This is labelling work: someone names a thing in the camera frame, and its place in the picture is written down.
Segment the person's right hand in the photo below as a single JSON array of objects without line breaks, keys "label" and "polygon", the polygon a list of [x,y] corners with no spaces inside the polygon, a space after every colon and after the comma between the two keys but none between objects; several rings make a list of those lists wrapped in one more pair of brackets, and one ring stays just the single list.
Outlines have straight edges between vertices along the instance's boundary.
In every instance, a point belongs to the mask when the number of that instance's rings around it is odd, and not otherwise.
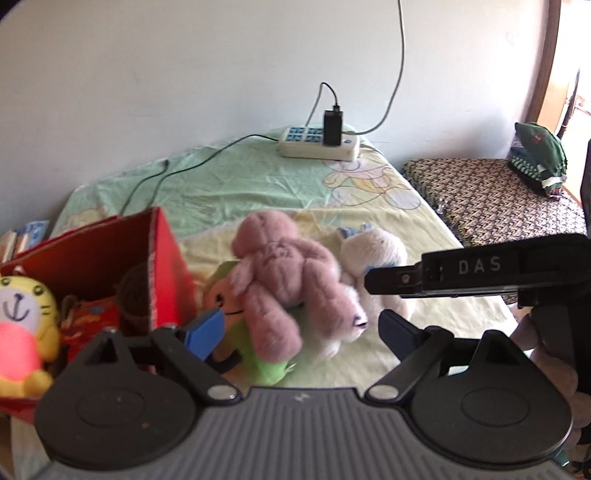
[{"label": "person's right hand", "polygon": [[530,359],[554,384],[568,401],[573,415],[573,427],[565,449],[569,460],[582,462],[588,455],[588,446],[579,444],[582,429],[590,424],[590,396],[578,391],[579,375],[567,363],[551,356],[544,348],[536,329],[530,321],[530,308],[513,308],[517,327],[510,338],[523,351],[532,351]]}]

